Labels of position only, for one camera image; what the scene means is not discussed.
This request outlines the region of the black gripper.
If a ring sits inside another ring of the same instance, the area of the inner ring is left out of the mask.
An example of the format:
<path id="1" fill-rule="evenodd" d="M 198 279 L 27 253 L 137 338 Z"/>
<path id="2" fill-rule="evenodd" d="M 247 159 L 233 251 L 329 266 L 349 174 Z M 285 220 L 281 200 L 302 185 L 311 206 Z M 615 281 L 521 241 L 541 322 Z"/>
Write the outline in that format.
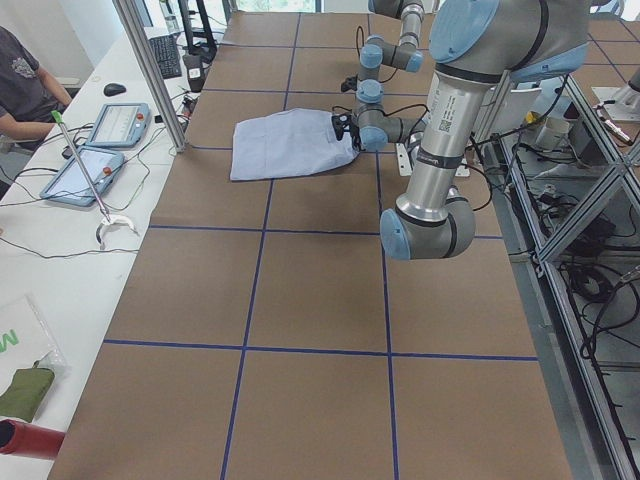
<path id="1" fill-rule="evenodd" d="M 351 125 L 348 129 L 349 135 L 351 137 L 352 147 L 355 151 L 362 151 L 362 143 L 360 137 L 359 128 L 356 125 Z"/>

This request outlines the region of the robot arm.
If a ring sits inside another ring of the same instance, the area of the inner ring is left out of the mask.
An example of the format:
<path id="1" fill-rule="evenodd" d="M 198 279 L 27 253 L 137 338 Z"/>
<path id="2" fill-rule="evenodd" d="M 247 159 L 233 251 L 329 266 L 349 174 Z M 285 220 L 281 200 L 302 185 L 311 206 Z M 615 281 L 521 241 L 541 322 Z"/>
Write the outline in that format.
<path id="1" fill-rule="evenodd" d="M 486 92 L 508 73 L 517 83 L 554 78 L 579 68 L 587 53 L 588 1 L 447 1 L 430 29 L 435 62 L 422 120 L 382 111 L 379 69 L 416 72 L 425 10 L 420 1 L 372 1 L 370 11 L 401 21 L 392 45 L 367 38 L 355 79 L 353 141 L 365 151 L 422 136 L 405 193 L 380 218 L 386 254 L 397 260 L 454 257 L 475 235 L 474 213 L 454 185 Z"/>
<path id="2" fill-rule="evenodd" d="M 359 71 L 356 89 L 364 81 L 379 82 L 381 66 L 416 73 L 424 63 L 420 51 L 421 29 L 426 11 L 419 0 L 369 1 L 371 13 L 401 22 L 400 36 L 396 43 L 387 42 L 382 36 L 370 35 L 359 53 Z"/>

